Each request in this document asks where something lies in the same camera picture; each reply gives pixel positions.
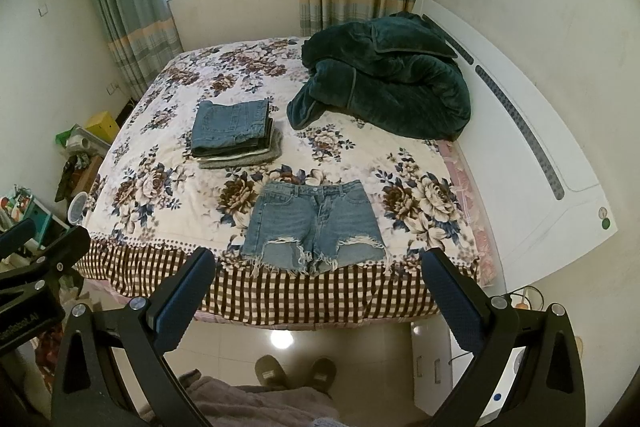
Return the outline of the floral bed sheet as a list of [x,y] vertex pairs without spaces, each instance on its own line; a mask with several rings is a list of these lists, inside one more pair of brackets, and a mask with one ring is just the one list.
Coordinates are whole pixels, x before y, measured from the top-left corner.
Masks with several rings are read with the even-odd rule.
[[[325,113],[295,130],[286,106],[307,80],[296,38],[227,43],[173,58],[134,108],[96,175],[82,223],[91,246],[77,265],[119,297],[147,296],[206,247],[219,269],[201,316],[250,326],[314,329],[405,322],[436,308],[420,256],[441,249],[488,285],[498,274],[489,231],[456,148],[401,138],[362,120]],[[281,153],[257,166],[208,169],[191,150],[198,106],[266,101]],[[296,272],[242,253],[259,196],[278,196],[285,231],[274,243],[295,260],[308,248],[296,198],[344,195],[370,208],[378,235],[350,233],[343,245],[383,249],[380,260]]]

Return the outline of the left brown slipper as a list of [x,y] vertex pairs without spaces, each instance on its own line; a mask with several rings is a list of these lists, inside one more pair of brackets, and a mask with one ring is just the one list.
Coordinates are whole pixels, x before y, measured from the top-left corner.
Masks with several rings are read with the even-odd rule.
[[262,387],[271,390],[286,390],[290,387],[283,367],[272,355],[264,355],[256,361],[255,373]]

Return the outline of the yellow box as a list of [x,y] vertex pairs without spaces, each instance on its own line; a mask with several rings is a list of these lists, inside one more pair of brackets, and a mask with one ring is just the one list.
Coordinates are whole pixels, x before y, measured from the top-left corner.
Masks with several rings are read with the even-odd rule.
[[119,125],[110,112],[96,113],[84,124],[84,128],[97,138],[112,144],[119,132]]

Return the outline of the right brown slipper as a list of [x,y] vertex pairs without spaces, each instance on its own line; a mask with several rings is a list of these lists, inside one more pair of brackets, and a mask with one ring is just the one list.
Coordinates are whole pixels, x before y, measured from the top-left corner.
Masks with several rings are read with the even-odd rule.
[[311,365],[304,386],[327,395],[334,384],[336,374],[335,363],[329,358],[320,358]]

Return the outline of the grey fuzzy trousers leg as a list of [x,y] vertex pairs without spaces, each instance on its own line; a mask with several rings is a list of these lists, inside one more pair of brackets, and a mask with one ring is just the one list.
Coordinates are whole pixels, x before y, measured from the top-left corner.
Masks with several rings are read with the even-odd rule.
[[200,371],[179,377],[186,394],[211,426],[318,426],[339,424],[333,400],[309,387],[268,390],[231,386]]

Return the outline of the brown slipper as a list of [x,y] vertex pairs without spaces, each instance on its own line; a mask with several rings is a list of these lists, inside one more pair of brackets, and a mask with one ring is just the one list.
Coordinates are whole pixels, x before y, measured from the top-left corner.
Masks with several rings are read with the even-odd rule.
[[290,387],[283,367],[272,355],[264,355],[256,361],[255,373],[262,387],[271,390],[286,390]]
[[336,374],[335,363],[329,358],[320,358],[311,365],[304,386],[327,395],[334,384]]

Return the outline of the grey round bin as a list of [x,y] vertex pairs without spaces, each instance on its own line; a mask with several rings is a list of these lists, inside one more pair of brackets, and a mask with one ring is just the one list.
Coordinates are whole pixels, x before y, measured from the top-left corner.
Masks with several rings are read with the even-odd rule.
[[87,204],[88,193],[77,193],[67,208],[67,221],[70,225],[80,225],[85,216],[85,205]]

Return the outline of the white bedside cabinet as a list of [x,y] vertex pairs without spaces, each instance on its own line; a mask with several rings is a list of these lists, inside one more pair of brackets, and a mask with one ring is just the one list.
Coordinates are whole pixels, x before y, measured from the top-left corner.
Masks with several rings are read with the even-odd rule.
[[[460,348],[441,315],[411,324],[413,357],[413,398],[418,409],[433,416],[456,387],[472,362],[471,352]],[[500,381],[492,392],[478,423],[494,419],[511,390],[524,355],[524,348],[514,348]]]

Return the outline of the dark green velvet blanket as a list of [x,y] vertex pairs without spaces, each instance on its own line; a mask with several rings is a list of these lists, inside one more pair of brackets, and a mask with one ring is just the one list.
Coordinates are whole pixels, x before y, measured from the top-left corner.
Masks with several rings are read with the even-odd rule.
[[302,45],[310,74],[286,113],[304,129],[327,110],[405,138],[454,141],[472,116],[456,51],[409,12],[316,32]]

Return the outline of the white bed headboard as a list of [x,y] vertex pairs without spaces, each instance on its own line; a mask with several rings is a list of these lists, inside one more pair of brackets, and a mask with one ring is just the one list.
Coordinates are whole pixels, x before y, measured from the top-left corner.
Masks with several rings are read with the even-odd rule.
[[617,231],[605,191],[563,119],[506,54],[434,0],[416,14],[454,48],[472,115],[457,139],[480,195],[504,287],[532,285]]

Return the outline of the ripped blue denim shorts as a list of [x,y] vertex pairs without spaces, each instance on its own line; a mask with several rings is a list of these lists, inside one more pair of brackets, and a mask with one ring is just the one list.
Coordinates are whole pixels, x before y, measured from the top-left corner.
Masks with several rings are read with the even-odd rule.
[[241,255],[260,268],[319,274],[386,258],[363,185],[270,182],[256,200]]

